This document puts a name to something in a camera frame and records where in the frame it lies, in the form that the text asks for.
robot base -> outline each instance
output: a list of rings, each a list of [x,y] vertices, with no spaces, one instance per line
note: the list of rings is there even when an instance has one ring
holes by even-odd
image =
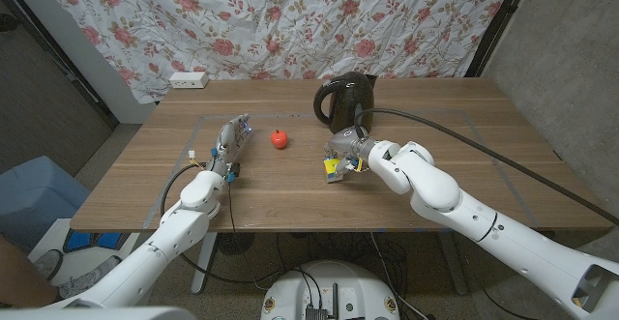
[[[300,272],[286,273],[267,291],[261,320],[327,319],[327,315],[334,319],[334,303],[337,303],[336,319],[365,317],[372,320],[399,320],[393,292],[367,270],[336,260],[313,261],[301,268],[307,274],[309,289]],[[318,310],[318,290],[309,276],[318,283],[322,311]],[[310,292],[313,309],[308,309]]]

toy tomato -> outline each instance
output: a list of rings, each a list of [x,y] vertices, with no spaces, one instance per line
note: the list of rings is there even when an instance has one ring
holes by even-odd
[[[288,143],[288,135],[286,135],[285,131],[273,131],[271,134],[271,142],[278,149],[283,149],[286,147]]]

table leg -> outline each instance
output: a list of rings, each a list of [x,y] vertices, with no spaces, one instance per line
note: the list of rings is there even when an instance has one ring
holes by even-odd
[[[464,296],[468,293],[468,287],[466,286],[466,279],[464,278],[464,272],[460,265],[460,260],[457,256],[456,242],[454,242],[454,232],[440,232],[438,233],[438,243],[443,250],[443,256],[447,262],[447,269],[452,276],[454,282],[454,289],[460,296]]]
[[[211,260],[211,254],[213,254],[213,249],[215,248],[216,238],[217,233],[206,233],[202,240],[202,250],[200,251],[200,257],[197,259],[197,265],[202,269],[208,270],[209,268],[209,262]],[[192,293],[194,295],[199,295],[204,291],[205,280],[205,275],[199,271],[195,271],[192,282]]]

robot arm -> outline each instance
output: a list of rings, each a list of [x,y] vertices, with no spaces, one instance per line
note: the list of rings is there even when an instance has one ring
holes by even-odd
[[[46,308],[120,307],[136,305],[165,267],[198,243],[219,210],[217,196],[231,181],[230,167],[251,132],[249,115],[232,119],[221,128],[206,171],[200,171],[181,191],[180,200],[162,216],[155,233],[94,287]]]
[[[554,243],[493,210],[434,167],[424,147],[358,139],[353,128],[334,135],[329,146],[348,158],[367,161],[394,192],[413,189],[410,204],[417,214],[471,239],[540,287],[573,318],[616,306],[619,264]]]

floral curtain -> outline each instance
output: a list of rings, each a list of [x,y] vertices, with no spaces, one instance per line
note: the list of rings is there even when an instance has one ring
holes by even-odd
[[[211,79],[462,76],[502,0],[58,0],[139,102]]]

